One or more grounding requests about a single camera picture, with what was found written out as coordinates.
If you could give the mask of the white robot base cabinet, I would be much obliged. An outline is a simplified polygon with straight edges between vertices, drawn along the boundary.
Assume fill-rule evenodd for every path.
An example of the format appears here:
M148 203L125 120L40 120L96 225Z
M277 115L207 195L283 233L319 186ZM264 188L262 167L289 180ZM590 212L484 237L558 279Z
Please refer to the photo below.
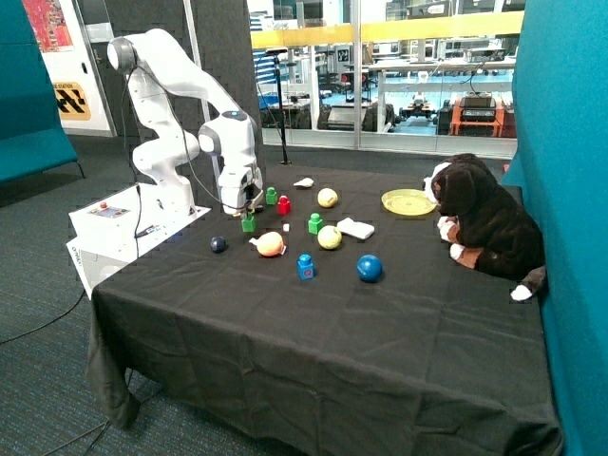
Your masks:
M71 212L66 247L86 294L209 211L178 207L160 186L139 183Z

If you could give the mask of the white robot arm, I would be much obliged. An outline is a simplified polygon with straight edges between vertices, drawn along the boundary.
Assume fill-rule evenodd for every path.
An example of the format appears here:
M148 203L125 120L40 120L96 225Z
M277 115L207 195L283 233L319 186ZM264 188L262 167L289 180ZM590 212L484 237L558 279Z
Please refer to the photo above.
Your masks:
M194 210L191 183L176 168L204 152L223 160L218 185L225 213L245 218L253 211L264 195L255 152L257 126L221 84L160 28L112 39L107 57L128 81L139 122L157 134L134 149L133 161L155 182L163 208L181 215ZM205 101L218 115L193 135L182 129L170 96Z

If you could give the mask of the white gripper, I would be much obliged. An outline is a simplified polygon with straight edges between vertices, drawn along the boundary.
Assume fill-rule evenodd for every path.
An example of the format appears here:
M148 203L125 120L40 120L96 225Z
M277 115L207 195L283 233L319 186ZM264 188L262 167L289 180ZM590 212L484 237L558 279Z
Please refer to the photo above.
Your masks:
M256 165L225 165L218 178L220 200L224 210L235 210L233 217L239 218L240 211L254 214L263 198L263 178Z

